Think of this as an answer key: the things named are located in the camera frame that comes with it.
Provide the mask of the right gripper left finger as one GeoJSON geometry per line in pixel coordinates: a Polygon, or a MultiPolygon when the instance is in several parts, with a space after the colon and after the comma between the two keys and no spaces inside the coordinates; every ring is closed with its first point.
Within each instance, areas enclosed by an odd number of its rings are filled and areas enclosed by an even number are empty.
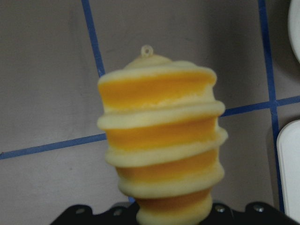
{"type": "Polygon", "coordinates": [[[64,210],[52,225],[137,225],[136,215],[140,209],[137,203],[129,206],[117,205],[94,214],[88,205],[73,205],[64,210]]]}

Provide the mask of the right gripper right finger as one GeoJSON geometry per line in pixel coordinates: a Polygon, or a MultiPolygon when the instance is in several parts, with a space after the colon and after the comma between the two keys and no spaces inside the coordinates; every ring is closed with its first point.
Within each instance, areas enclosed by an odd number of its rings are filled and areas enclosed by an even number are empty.
{"type": "Polygon", "coordinates": [[[214,203],[205,225],[299,225],[281,211],[264,202],[251,202],[244,211],[236,211],[222,203],[214,203]]]}

